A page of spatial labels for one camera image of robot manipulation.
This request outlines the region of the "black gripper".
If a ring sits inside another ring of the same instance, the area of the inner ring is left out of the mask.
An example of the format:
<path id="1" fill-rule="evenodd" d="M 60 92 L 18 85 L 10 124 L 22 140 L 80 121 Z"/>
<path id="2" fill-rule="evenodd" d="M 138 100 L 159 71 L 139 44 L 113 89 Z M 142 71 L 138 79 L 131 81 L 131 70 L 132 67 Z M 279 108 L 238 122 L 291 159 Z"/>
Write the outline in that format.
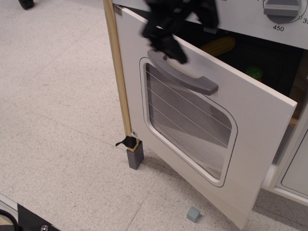
<path id="1" fill-rule="evenodd" d="M 188 58 L 180 44 L 171 35 L 186 18 L 194 13 L 206 28 L 217 28 L 219 19 L 214 0 L 147 0 L 150 16 L 142 31 L 152 48 L 169 58 L 185 64 Z"/>

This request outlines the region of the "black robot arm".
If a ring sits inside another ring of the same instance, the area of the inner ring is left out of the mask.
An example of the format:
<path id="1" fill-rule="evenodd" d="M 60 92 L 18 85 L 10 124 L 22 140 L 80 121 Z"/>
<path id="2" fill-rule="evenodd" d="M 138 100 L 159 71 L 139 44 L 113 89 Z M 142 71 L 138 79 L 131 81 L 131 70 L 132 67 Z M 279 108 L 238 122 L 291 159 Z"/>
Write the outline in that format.
<path id="1" fill-rule="evenodd" d="M 214 29 L 219 24 L 214 0 L 147 0 L 146 4 L 150 14 L 142 36 L 149 39 L 155 51 L 161 51 L 181 64 L 187 63 L 188 58 L 173 34 L 186 18 L 194 13 L 204 27 Z"/>

